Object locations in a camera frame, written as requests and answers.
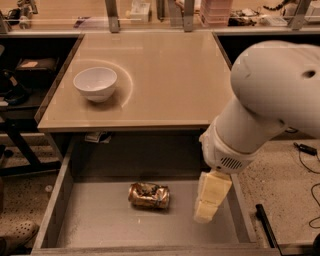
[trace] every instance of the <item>beige countertop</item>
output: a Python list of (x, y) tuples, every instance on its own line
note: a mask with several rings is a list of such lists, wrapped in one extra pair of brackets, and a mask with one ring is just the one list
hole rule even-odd
[[(73, 85), (82, 70), (118, 74), (92, 103)], [(207, 127), (232, 97), (230, 71), (211, 32), (87, 33), (41, 122), (42, 132)]]

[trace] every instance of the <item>crumpled foil wrapper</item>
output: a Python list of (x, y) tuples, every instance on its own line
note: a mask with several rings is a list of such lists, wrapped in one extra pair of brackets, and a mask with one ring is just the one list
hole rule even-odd
[(129, 188), (128, 200), (135, 206), (167, 209), (169, 188), (153, 183), (134, 183)]

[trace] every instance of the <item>white container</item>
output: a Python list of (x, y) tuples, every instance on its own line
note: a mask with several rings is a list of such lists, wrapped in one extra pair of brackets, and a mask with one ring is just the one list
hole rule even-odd
[(78, 73), (73, 84), (88, 100), (104, 102), (114, 93), (116, 81), (117, 74), (112, 69), (94, 67)]

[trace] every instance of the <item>white bowl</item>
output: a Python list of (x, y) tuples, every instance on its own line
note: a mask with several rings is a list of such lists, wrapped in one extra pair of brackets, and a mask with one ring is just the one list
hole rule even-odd
[(106, 101), (116, 89), (117, 73), (110, 68), (94, 67), (78, 73), (74, 86), (82, 96), (94, 102)]

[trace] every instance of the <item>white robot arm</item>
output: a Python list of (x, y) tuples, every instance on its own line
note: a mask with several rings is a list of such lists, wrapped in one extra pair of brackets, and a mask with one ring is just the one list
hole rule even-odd
[(288, 126), (320, 137), (320, 47), (266, 41), (231, 70), (234, 98), (200, 137), (205, 162), (237, 173)]

